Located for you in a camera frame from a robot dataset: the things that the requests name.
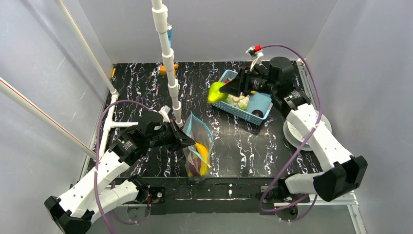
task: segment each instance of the green object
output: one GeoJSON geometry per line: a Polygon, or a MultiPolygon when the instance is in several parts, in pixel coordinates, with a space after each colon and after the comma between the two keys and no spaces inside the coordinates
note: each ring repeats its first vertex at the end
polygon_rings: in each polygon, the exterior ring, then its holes
{"type": "Polygon", "coordinates": [[[214,82],[212,85],[209,87],[208,91],[208,102],[211,104],[215,104],[220,101],[225,101],[225,99],[228,97],[228,94],[222,93],[219,91],[219,89],[224,86],[224,82],[214,82]]]}

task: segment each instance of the white wall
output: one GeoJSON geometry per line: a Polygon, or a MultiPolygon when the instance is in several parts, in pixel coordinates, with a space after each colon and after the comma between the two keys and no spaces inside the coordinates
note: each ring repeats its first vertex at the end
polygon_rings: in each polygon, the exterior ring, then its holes
{"type": "Polygon", "coordinates": [[[413,233],[413,2],[338,0],[307,60],[335,135],[369,166],[368,233],[413,233]]]}
{"type": "MultiPolygon", "coordinates": [[[[55,2],[1,1],[0,41],[0,77],[89,145],[107,88],[55,2]]],[[[58,233],[43,202],[85,155],[3,94],[0,106],[1,233],[58,233]]]]}
{"type": "MultiPolygon", "coordinates": [[[[337,0],[164,0],[177,61],[250,60],[256,44],[306,55],[337,0]]],[[[79,0],[112,63],[160,62],[151,1],[79,0]]],[[[267,49],[267,58],[290,56],[267,49]]]]}

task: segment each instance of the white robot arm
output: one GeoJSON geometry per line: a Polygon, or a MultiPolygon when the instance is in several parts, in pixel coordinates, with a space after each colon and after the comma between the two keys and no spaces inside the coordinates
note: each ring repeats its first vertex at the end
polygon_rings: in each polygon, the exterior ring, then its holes
{"type": "MultiPolygon", "coordinates": [[[[254,56],[261,47],[248,50],[254,56]]],[[[323,172],[295,174],[281,178],[276,188],[271,188],[269,199],[283,200],[295,194],[318,194],[331,201],[360,186],[367,168],[363,156],[354,157],[323,125],[314,126],[317,114],[309,98],[295,85],[294,67],[288,58],[275,57],[268,69],[262,66],[240,68],[237,76],[220,88],[220,92],[239,97],[252,91],[271,95],[273,107],[307,136],[316,128],[308,144],[320,162],[323,172]]]]}
{"type": "Polygon", "coordinates": [[[314,126],[316,119],[314,107],[308,103],[291,110],[287,116],[287,121],[303,136],[317,128],[307,143],[317,156],[323,172],[293,175],[285,179],[285,185],[290,194],[318,194],[323,200],[331,201],[337,194],[342,195],[340,190],[349,192],[349,188],[355,189],[360,185],[367,162],[362,156],[355,158],[322,122],[314,126]]]}
{"type": "MultiPolygon", "coordinates": [[[[195,144],[174,121],[164,121],[164,116],[158,112],[144,112],[139,123],[124,130],[99,161],[97,191],[101,195],[105,213],[148,194],[147,184],[136,176],[110,191],[104,189],[145,156],[149,148],[170,146],[169,150],[176,151],[195,144]]],[[[53,221],[63,233],[84,234],[100,217],[94,196],[94,174],[95,170],[89,171],[67,192],[59,197],[50,196],[44,202],[53,221]]]]}

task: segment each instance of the plastic basket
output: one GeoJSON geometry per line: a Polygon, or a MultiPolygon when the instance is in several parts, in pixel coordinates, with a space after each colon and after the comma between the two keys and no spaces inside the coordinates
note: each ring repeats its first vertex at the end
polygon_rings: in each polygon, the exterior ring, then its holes
{"type": "MultiPolygon", "coordinates": [[[[221,78],[219,79],[219,81],[221,81],[221,82],[226,82],[227,80],[234,79],[234,78],[237,76],[237,74],[238,74],[237,72],[234,72],[234,71],[232,71],[232,70],[226,70],[226,71],[224,72],[224,74],[221,76],[221,78]]],[[[248,112],[246,112],[246,111],[243,111],[243,110],[241,110],[241,109],[238,109],[238,108],[236,108],[236,107],[234,107],[234,106],[231,106],[231,105],[229,105],[228,103],[223,102],[223,101],[220,101],[220,102],[218,102],[218,103],[215,103],[215,104],[213,104],[213,106],[218,107],[218,108],[220,108],[221,110],[224,110],[224,111],[226,111],[226,112],[228,112],[228,113],[230,113],[230,114],[233,114],[233,115],[235,115],[235,116],[237,116],[237,117],[240,117],[240,118],[242,118],[242,119],[245,119],[245,120],[248,121],[248,122],[251,122],[251,123],[256,124],[256,125],[260,125],[260,124],[263,122],[263,120],[265,120],[265,119],[268,117],[268,115],[270,114],[270,110],[271,110],[271,107],[272,107],[272,103],[268,106],[268,110],[267,110],[267,112],[265,113],[265,115],[264,115],[263,118],[260,118],[260,117],[258,117],[258,116],[256,116],[256,115],[253,115],[253,114],[251,114],[251,113],[248,113],[248,112]]]]}

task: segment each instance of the ziplock bag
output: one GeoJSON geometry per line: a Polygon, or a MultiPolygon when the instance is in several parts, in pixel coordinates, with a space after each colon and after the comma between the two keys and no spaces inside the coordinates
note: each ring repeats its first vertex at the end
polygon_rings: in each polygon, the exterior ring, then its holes
{"type": "Polygon", "coordinates": [[[184,148],[187,159],[185,168],[191,181],[204,180],[210,172],[210,156],[214,147],[214,138],[207,125],[200,119],[191,115],[186,120],[183,131],[187,136],[196,141],[195,145],[184,148]]]}

